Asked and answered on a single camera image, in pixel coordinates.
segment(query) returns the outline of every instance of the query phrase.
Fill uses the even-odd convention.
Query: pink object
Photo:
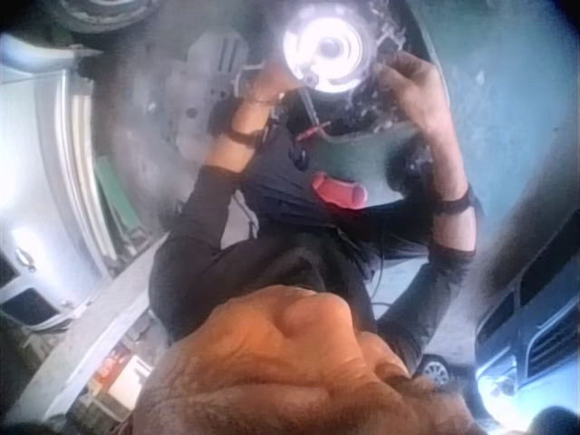
[[[366,207],[369,193],[359,183],[347,183],[333,179],[324,172],[316,172],[312,178],[312,187],[318,196],[340,208],[358,210]]]

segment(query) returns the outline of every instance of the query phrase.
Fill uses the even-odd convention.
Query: fist
[[[281,94],[300,86],[301,83],[284,64],[279,61],[269,60],[256,77],[251,96],[260,102],[272,102]]]
[[[427,136],[453,128],[447,93],[435,65],[410,53],[398,52],[379,65],[379,83],[391,89],[409,119]]]

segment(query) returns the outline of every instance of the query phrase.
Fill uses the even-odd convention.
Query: black sleeve
[[[378,320],[379,335],[402,358],[411,374],[459,294],[474,255],[475,251],[432,245],[429,263],[421,267],[409,288]]]
[[[188,292],[196,276],[207,269],[221,250],[227,208],[238,175],[226,169],[204,166],[196,186],[155,255],[150,277],[150,306],[169,334],[183,323]]]

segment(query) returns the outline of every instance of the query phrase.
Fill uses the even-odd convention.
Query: wire
[[[379,246],[379,256],[381,257],[381,269],[379,270],[379,280],[377,281],[377,285],[374,287],[374,290],[372,291],[371,303],[372,303],[372,300],[374,299],[374,297],[379,292],[379,287],[381,286],[381,281],[382,281],[382,269],[384,268],[384,255],[383,255],[383,249],[382,249],[382,245],[384,243],[384,224],[381,225],[381,240],[380,240],[380,242],[381,242],[381,244]]]
[[[248,224],[249,225],[249,238],[256,238],[257,225],[254,223],[254,219],[250,216],[249,212],[246,210],[246,208],[239,201],[236,194],[234,194],[232,196],[232,198],[234,199],[234,201],[236,201],[237,206],[240,208],[240,210],[242,210],[242,212],[246,215],[247,220],[249,221],[249,224]]]
[[[389,308],[392,304],[389,304],[388,302],[373,302],[372,306],[375,306],[375,305],[386,306],[387,308]]]

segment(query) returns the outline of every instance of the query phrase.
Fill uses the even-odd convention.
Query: wheel
[[[451,371],[447,362],[437,355],[423,355],[417,374],[427,376],[439,386],[451,381]]]
[[[164,0],[42,0],[58,24],[80,34],[103,34],[135,24]]]

